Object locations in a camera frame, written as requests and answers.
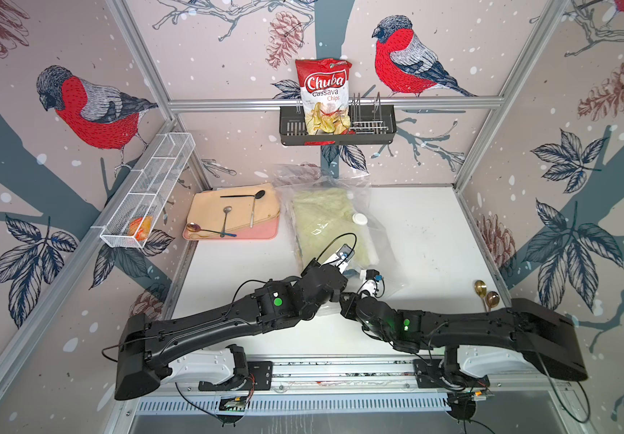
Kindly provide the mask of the green fleece blanket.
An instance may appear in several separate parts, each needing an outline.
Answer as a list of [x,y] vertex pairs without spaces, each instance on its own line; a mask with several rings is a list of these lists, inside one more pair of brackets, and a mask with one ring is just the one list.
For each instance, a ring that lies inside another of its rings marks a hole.
[[313,258],[329,260],[344,244],[355,250],[353,269],[368,269],[375,258],[367,246],[369,231],[353,220],[357,214],[355,194],[345,188],[315,188],[296,191],[289,203],[302,265]]

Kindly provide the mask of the clear plastic vacuum bag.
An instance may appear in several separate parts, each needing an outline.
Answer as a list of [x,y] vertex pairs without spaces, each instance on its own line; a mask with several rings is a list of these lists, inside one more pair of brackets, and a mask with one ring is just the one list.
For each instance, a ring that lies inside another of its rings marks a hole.
[[330,263],[378,298],[408,287],[390,237],[370,210],[368,175],[334,178],[314,165],[278,165],[273,186],[301,269],[311,260]]

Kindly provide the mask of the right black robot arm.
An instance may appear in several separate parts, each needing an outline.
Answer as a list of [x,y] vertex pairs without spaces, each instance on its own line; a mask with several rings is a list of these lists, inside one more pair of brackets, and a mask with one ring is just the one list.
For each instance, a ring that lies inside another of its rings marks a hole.
[[556,380],[584,382],[589,376],[574,323],[525,298],[490,312],[438,314],[392,309],[372,296],[344,293],[341,315],[402,353],[462,345],[488,346],[521,354],[540,373]]

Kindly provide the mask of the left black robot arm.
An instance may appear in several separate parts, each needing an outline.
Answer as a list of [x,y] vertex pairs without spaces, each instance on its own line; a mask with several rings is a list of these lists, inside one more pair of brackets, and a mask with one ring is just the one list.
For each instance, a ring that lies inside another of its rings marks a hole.
[[242,336],[257,336],[312,320],[337,302],[348,279],[332,264],[310,262],[299,277],[269,280],[249,295],[185,318],[127,320],[118,343],[117,401],[154,392],[173,373],[170,363],[192,352]]

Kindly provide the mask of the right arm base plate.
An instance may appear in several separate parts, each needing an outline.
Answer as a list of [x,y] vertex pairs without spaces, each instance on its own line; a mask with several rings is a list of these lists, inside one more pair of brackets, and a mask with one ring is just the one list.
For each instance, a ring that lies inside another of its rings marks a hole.
[[460,370],[444,369],[441,359],[415,358],[412,360],[414,376],[420,389],[446,389],[452,392],[463,392],[476,388],[489,388],[487,377],[471,377]]

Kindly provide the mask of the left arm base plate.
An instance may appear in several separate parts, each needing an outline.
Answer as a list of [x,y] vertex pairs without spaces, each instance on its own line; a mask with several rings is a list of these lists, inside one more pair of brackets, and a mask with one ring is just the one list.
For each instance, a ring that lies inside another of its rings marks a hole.
[[269,391],[272,383],[273,363],[270,361],[248,362],[246,368],[236,367],[228,380],[213,384],[199,382],[199,392]]

